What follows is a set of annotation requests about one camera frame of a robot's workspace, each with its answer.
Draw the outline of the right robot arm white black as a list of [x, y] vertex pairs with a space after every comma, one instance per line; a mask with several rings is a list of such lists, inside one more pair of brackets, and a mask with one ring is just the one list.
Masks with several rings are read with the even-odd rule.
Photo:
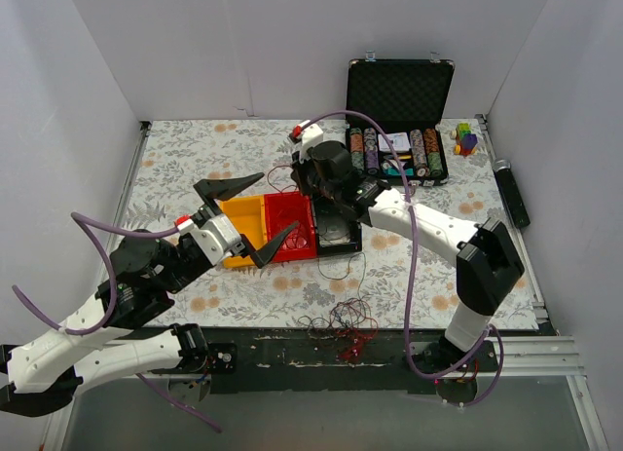
[[525, 273], [505, 224], [493, 218], [478, 224], [417, 204], [355, 169], [346, 146], [335, 140], [301, 140], [292, 177], [303, 194], [325, 198], [346, 220], [409, 239], [456, 268], [459, 303], [439, 342], [440, 357], [456, 371], [473, 362], [474, 345]]

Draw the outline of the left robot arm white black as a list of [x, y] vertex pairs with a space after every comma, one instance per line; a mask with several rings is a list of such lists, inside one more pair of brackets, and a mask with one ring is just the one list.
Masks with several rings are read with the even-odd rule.
[[100, 254], [108, 278], [86, 302], [61, 322], [48, 319], [18, 288], [18, 300], [47, 324], [43, 335], [20, 346], [1, 348], [1, 409], [22, 417], [56, 412], [95, 386], [152, 370], [203, 373], [211, 351], [195, 324], [175, 324], [148, 339], [116, 341], [170, 309], [173, 294], [234, 256], [269, 264], [297, 227], [285, 226], [262, 247], [255, 247], [221, 210], [260, 179], [202, 179], [194, 189], [202, 206], [179, 217], [161, 232], [130, 231], [94, 221], [78, 212], [71, 217]]

